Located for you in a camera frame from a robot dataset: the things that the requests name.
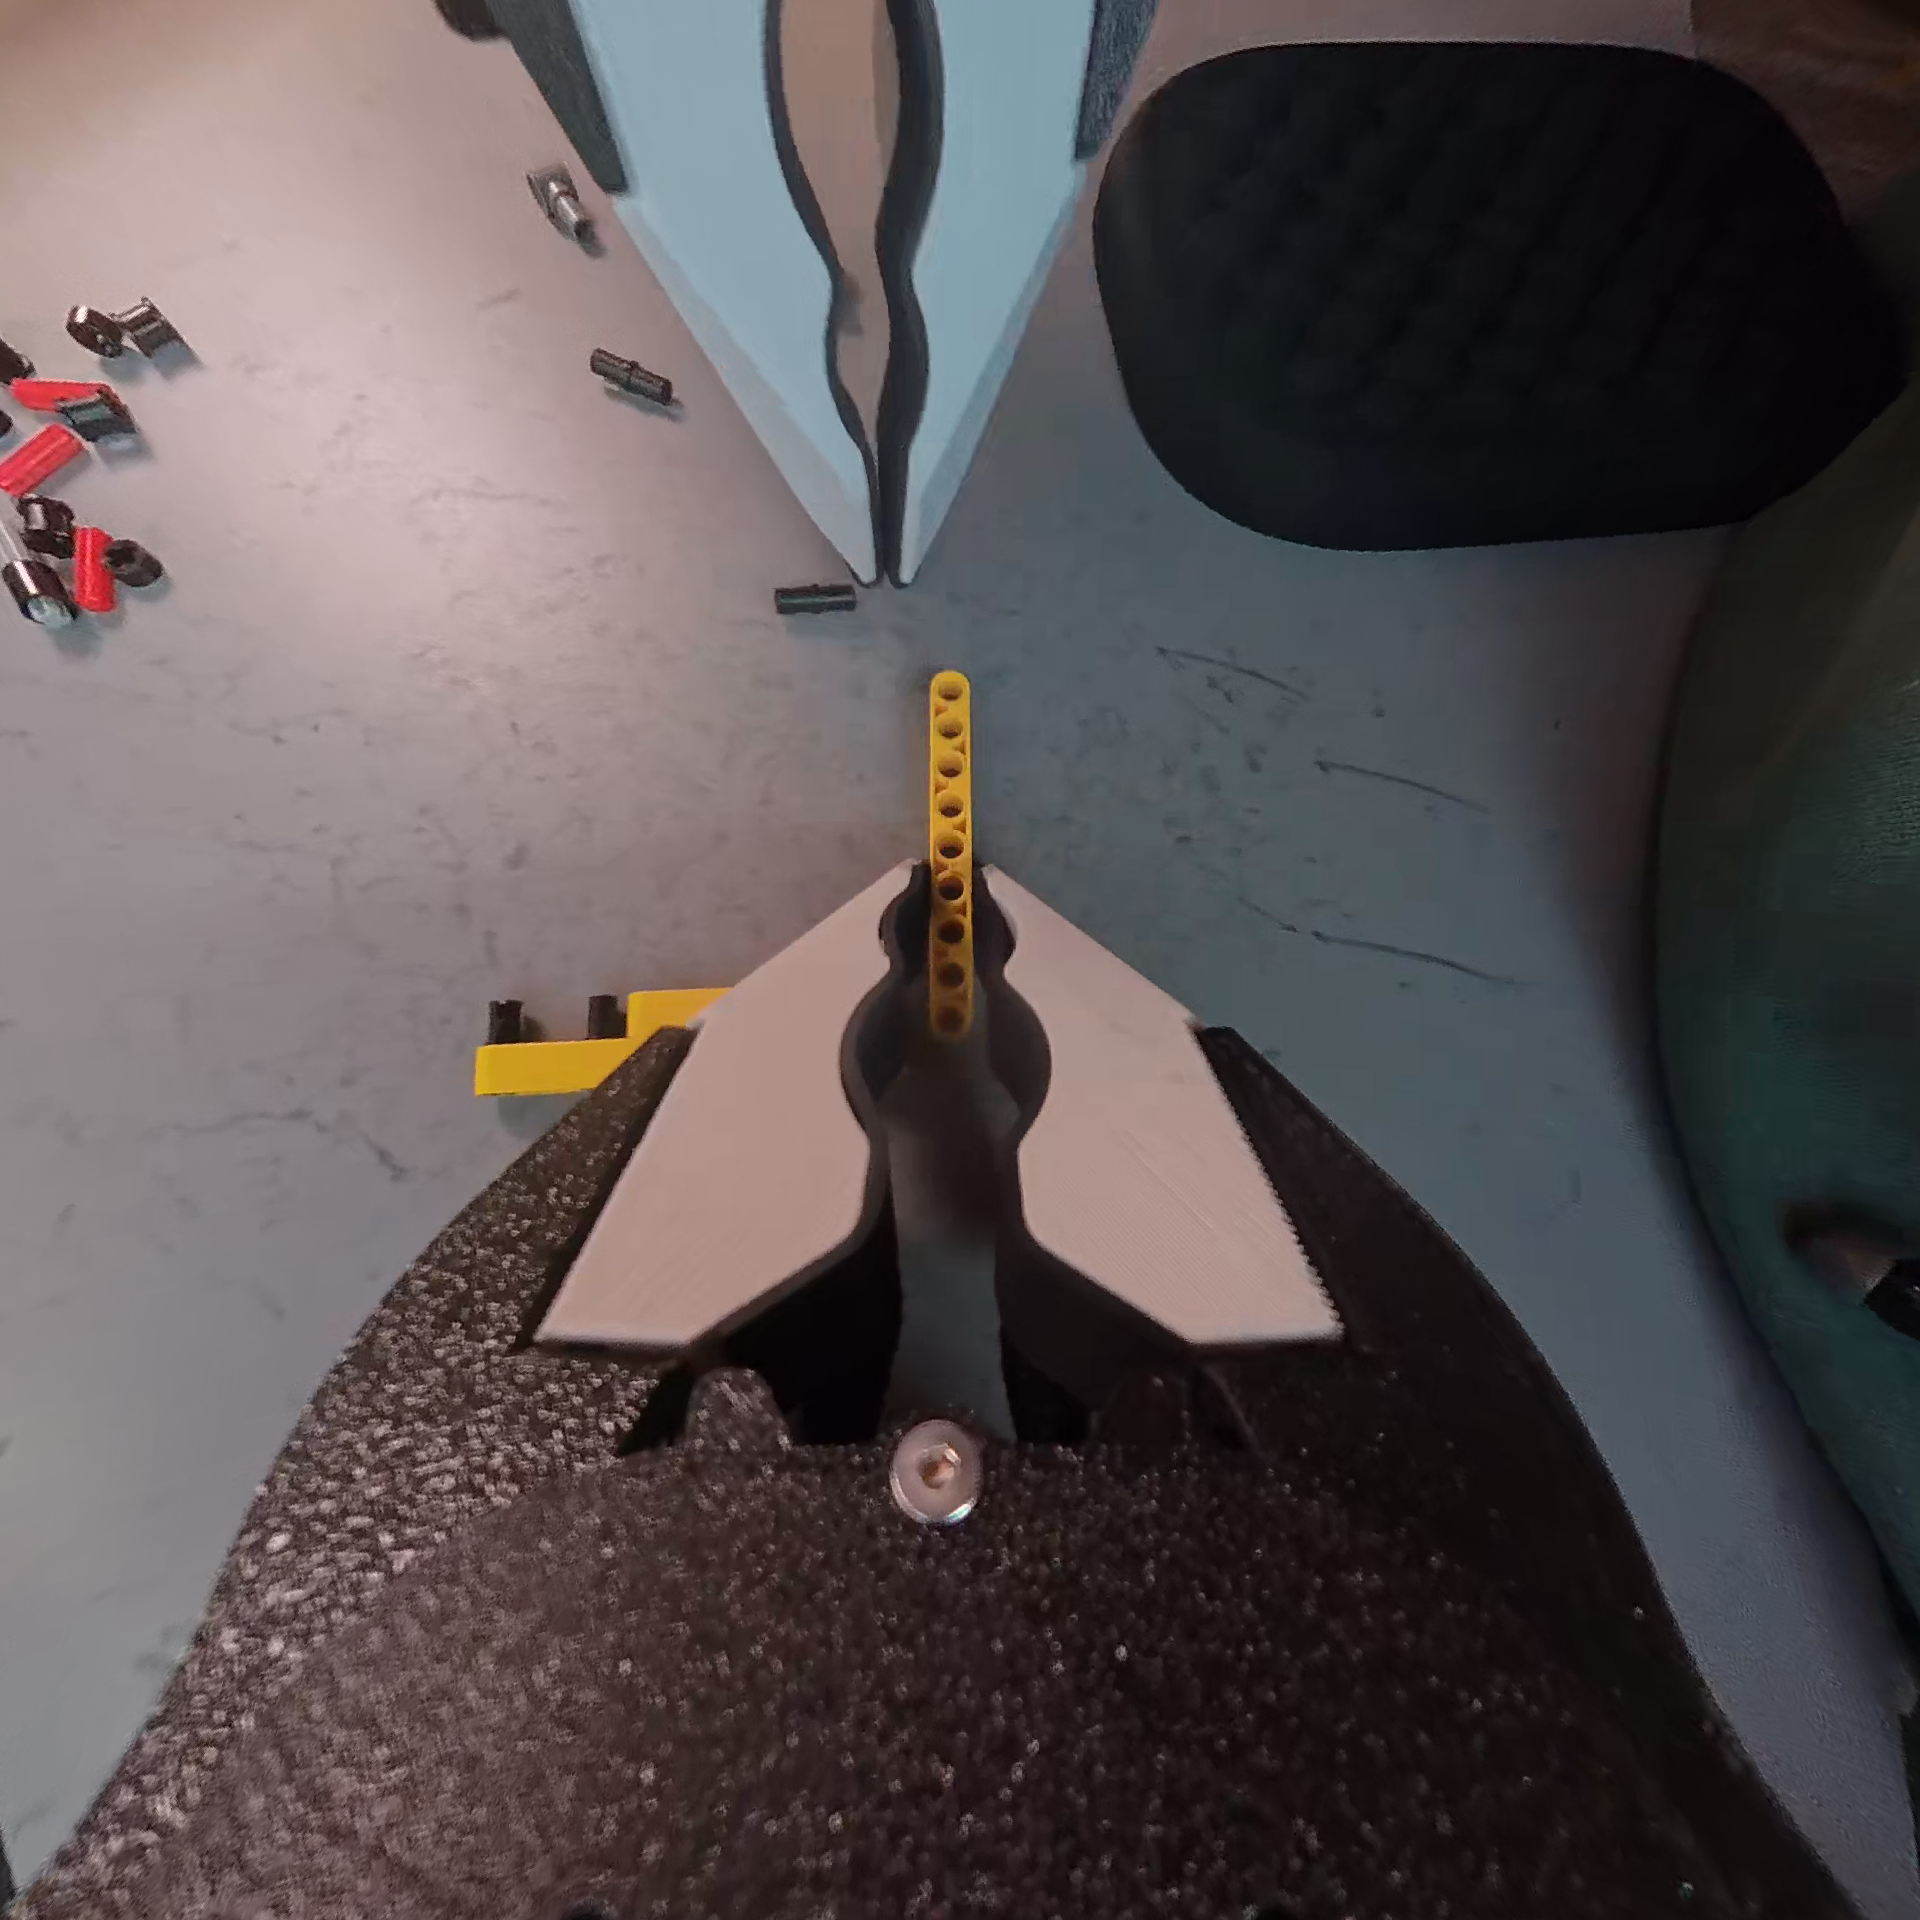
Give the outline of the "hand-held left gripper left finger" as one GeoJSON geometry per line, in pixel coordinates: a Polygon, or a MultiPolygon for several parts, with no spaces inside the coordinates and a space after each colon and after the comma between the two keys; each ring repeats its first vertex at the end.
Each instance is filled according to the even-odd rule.
{"type": "Polygon", "coordinates": [[[913,862],[693,1029],[531,1326],[667,1364],[637,1444],[722,1366],[757,1373],[803,1444],[876,1435],[903,1330],[883,1099],[918,1029],[913,862]]]}

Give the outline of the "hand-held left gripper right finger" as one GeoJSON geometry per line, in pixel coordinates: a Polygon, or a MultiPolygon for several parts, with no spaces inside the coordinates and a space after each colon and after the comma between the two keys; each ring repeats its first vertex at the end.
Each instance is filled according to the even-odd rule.
{"type": "Polygon", "coordinates": [[[1014,1105],[997,1318],[1020,1439],[1082,1439],[1139,1376],[1338,1342],[1338,1308],[1160,985],[1002,869],[982,996],[1014,1105]]]}

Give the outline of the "long yellow lego beam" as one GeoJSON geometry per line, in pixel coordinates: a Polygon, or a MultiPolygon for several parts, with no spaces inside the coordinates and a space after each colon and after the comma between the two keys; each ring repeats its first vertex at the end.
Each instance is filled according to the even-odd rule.
{"type": "Polygon", "coordinates": [[[973,1029],[973,688],[957,668],[927,690],[927,1015],[936,1039],[973,1029]]]}
{"type": "Polygon", "coordinates": [[[580,1096],[606,1083],[641,1046],[631,1036],[485,1044],[473,1052],[473,1096],[580,1096]]]}

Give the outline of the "black quilted cushion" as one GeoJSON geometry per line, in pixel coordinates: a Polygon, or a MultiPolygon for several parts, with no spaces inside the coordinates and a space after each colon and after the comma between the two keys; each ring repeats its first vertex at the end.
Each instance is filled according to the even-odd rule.
{"type": "Polygon", "coordinates": [[[1351,552],[1752,519],[1901,394],[1906,329],[1749,85],[1604,43],[1270,43],[1113,144],[1092,252],[1139,433],[1351,552]]]}

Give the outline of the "pile of small lego pieces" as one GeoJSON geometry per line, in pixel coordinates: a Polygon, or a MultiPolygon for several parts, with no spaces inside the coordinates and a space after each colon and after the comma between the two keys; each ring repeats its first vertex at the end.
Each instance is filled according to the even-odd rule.
{"type": "Polygon", "coordinates": [[[141,448],[130,404],[103,374],[47,376],[3,342],[3,583],[41,631],[112,619],[125,593],[169,583],[157,552],[86,521],[60,483],[92,459],[141,448]]]}

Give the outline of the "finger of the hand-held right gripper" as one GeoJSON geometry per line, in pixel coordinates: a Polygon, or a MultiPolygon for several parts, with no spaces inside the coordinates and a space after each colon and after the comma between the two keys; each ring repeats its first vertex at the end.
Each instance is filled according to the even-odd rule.
{"type": "Polygon", "coordinates": [[[885,14],[899,119],[882,198],[882,544],[890,581],[910,586],[1080,195],[1094,5],[892,3],[885,14]]]}
{"type": "Polygon", "coordinates": [[[834,347],[847,280],[794,144],[782,7],[584,3],[576,19],[624,230],[798,505],[876,583],[874,457],[834,347]]]}

